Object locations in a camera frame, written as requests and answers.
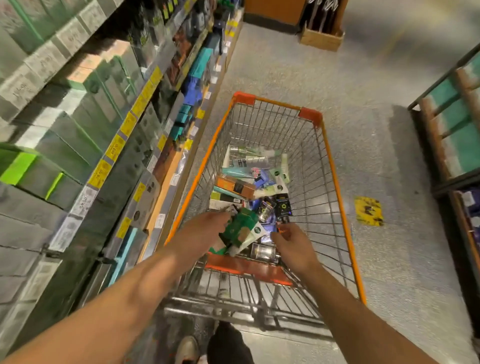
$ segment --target concrete floor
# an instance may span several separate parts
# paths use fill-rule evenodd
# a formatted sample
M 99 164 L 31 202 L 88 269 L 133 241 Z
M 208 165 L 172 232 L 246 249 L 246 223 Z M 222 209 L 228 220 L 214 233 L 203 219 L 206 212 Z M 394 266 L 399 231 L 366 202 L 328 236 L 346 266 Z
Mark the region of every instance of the concrete floor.
M 244 24 L 197 157 L 235 91 L 320 110 L 368 306 L 442 364 L 478 359 L 406 106 L 478 42 L 478 15 L 473 0 L 351 1 L 338 53 Z M 381 202 L 383 227 L 355 220 L 356 195 Z M 335 344 L 243 335 L 257 363 L 345 362 Z

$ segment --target shopping cart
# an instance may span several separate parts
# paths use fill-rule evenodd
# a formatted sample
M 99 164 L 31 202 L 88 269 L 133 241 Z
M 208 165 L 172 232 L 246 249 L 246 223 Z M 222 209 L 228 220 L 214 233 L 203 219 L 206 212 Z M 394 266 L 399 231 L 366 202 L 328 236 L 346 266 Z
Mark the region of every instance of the shopping cart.
M 322 115 L 315 110 L 235 93 L 167 241 L 183 221 L 208 209 L 229 145 L 288 153 L 290 221 L 308 234 L 325 268 L 365 303 Z M 238 158 L 230 153 L 230 160 Z M 207 254 L 181 278 L 165 309 L 332 340 L 314 299 L 281 262 Z

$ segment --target black pants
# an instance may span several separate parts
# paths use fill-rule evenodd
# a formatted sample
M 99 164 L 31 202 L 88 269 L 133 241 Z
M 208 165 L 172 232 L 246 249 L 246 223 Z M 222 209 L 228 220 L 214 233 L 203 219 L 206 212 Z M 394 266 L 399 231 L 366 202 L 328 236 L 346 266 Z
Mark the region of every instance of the black pants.
M 225 321 L 220 321 L 208 342 L 207 361 L 208 364 L 254 364 L 240 331 Z

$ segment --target sneaker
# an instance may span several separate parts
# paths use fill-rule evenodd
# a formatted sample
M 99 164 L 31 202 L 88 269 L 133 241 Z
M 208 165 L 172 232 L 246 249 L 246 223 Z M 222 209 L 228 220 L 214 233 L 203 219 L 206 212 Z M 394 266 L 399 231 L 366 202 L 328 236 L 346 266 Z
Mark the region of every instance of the sneaker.
M 175 355 L 175 364 L 182 364 L 187 361 L 196 363 L 200 357 L 197 340 L 193 336 L 186 336 L 180 341 L 177 355 Z

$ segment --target yellow floor sign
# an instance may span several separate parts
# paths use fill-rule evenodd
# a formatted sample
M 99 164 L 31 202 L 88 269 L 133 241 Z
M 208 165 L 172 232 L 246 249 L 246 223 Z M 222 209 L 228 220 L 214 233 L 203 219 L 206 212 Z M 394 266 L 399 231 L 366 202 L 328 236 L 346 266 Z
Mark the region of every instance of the yellow floor sign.
M 382 206 L 380 201 L 370 197 L 355 197 L 357 220 L 365 225 L 383 226 Z

